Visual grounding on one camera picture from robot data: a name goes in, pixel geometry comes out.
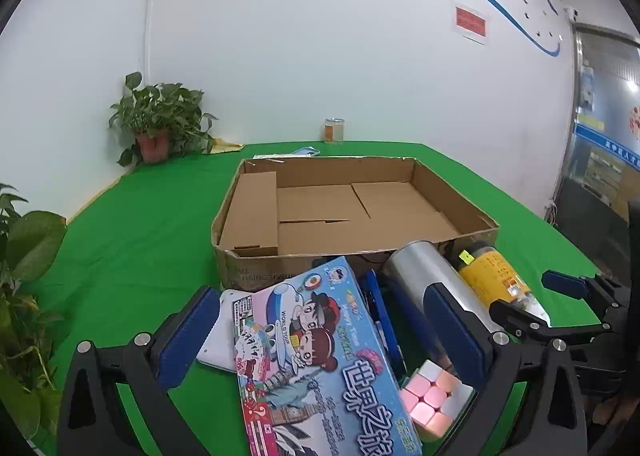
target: silver cylinder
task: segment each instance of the silver cylinder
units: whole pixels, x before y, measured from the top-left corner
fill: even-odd
[[[420,311],[424,310],[424,291],[441,282],[460,306],[473,312],[491,333],[503,331],[492,321],[489,310],[476,293],[428,241],[414,241],[396,250],[382,267],[382,273],[390,283],[397,284]]]

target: metal screw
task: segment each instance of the metal screw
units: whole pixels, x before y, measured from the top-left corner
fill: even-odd
[[[133,342],[136,346],[146,346],[151,341],[149,333],[138,333]]]
[[[78,353],[86,353],[90,349],[91,349],[91,342],[89,341],[82,341],[81,343],[78,344]]]
[[[564,342],[562,339],[554,339],[552,344],[553,347],[555,347],[555,349],[558,351],[564,351],[566,349],[566,342]]]
[[[500,346],[504,346],[509,343],[509,336],[503,331],[496,331],[494,333],[494,342],[500,344]]]

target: open cardboard box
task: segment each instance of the open cardboard box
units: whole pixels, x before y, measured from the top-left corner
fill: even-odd
[[[498,224],[413,158],[244,160],[211,226],[223,287],[257,291],[346,255],[356,275],[426,239],[494,243]]]

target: red sign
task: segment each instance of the red sign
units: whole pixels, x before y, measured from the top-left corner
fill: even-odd
[[[486,20],[462,8],[456,8],[456,26],[486,37]]]

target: terracotta flower pot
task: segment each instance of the terracotta flower pot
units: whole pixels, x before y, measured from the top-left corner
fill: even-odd
[[[169,157],[169,133],[167,129],[158,131],[156,136],[150,138],[145,132],[136,134],[136,140],[140,145],[140,153],[145,163],[160,163]]]

